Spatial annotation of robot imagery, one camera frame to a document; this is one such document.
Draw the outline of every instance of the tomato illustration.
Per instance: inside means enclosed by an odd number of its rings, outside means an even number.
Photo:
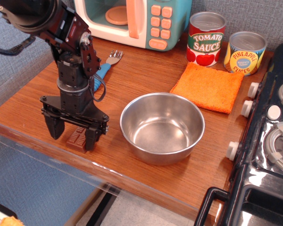
[[[190,62],[194,62],[196,60],[196,55],[190,48],[187,49],[187,60]]]
[[[201,66],[209,66],[214,62],[215,56],[213,54],[206,53],[205,55],[198,55],[196,62]]]
[[[221,52],[221,50],[219,50],[219,51],[216,53],[216,56],[215,56],[215,61],[216,61],[216,62],[217,62],[218,59],[219,59],[220,52]]]

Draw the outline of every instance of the fork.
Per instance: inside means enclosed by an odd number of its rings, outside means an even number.
[[[120,61],[122,56],[123,56],[122,51],[118,51],[118,50],[116,50],[115,52],[114,50],[111,51],[109,57],[106,60],[106,63],[100,67],[100,70],[98,70],[96,74],[103,79],[107,71],[111,68],[111,66],[116,64],[118,61]],[[100,84],[101,81],[99,81],[98,79],[94,79],[94,92],[100,87]]]

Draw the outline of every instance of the orange button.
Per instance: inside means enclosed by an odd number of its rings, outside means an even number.
[[[170,36],[171,36],[171,31],[170,30],[165,30],[165,29],[163,29],[162,31],[161,31],[161,38],[163,38],[163,39],[169,39],[170,38]]]
[[[151,17],[151,25],[154,27],[160,26],[160,18],[158,17]]]
[[[153,37],[159,37],[159,35],[160,35],[160,29],[159,29],[159,28],[152,27],[152,28],[151,28],[151,36],[153,36]]]
[[[159,50],[164,50],[168,46],[168,43],[165,40],[150,39],[149,45],[152,48],[156,48],[156,49],[159,49]]]
[[[153,5],[151,7],[151,14],[154,16],[159,16],[161,12],[161,6]]]
[[[165,6],[162,8],[162,16],[170,18],[172,16],[173,9],[171,7]]]
[[[170,19],[162,19],[161,20],[161,27],[162,28],[170,29],[171,24],[172,24],[172,21]]]

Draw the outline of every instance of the metal bowl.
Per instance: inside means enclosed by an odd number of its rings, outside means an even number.
[[[153,165],[169,165],[192,152],[202,138],[205,122],[199,108],[186,98],[151,93],[126,106],[120,127],[139,159]]]

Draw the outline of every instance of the toy microwave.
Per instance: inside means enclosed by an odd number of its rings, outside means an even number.
[[[189,25],[192,0],[75,0],[92,36],[168,51]]]

